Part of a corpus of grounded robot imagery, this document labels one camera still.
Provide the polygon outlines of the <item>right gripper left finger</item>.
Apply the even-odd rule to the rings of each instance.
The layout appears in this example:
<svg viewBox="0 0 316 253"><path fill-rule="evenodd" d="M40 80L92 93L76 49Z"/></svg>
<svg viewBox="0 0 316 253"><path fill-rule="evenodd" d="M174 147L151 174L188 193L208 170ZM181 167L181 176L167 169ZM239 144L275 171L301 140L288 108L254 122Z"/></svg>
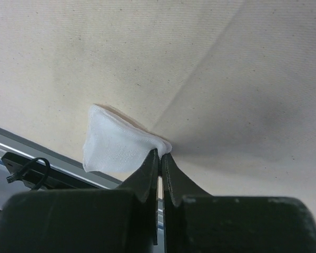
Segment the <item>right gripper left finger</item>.
<svg viewBox="0 0 316 253"><path fill-rule="evenodd" d="M0 252L152 252L159 156L112 190L31 190L0 212Z"/></svg>

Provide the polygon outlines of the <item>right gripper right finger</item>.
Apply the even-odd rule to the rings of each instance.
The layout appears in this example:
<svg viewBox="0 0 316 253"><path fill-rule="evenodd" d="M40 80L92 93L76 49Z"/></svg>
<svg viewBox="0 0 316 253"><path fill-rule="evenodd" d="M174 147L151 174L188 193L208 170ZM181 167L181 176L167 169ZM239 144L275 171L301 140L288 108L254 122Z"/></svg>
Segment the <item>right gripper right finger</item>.
<svg viewBox="0 0 316 253"><path fill-rule="evenodd" d="M316 223L296 198L213 196L161 160L166 252L316 252Z"/></svg>

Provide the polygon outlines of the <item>white gauze pad bottom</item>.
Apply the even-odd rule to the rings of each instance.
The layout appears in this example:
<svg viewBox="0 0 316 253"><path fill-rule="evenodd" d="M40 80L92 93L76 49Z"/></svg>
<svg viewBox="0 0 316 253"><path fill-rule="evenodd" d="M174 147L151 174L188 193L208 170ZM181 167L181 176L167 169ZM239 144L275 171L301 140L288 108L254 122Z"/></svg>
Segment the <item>white gauze pad bottom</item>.
<svg viewBox="0 0 316 253"><path fill-rule="evenodd" d="M95 104L90 107L83 145L85 172L134 172L154 149L161 158L172 151L172 145L107 109Z"/></svg>

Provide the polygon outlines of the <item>beige cloth mat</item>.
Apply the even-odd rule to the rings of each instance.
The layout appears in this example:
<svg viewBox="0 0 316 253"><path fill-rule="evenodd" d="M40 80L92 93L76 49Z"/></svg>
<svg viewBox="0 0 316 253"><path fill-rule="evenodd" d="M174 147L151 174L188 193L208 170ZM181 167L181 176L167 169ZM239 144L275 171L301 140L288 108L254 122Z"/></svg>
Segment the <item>beige cloth mat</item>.
<svg viewBox="0 0 316 253"><path fill-rule="evenodd" d="M0 1L0 128L82 161L92 104L316 218L316 1Z"/></svg>

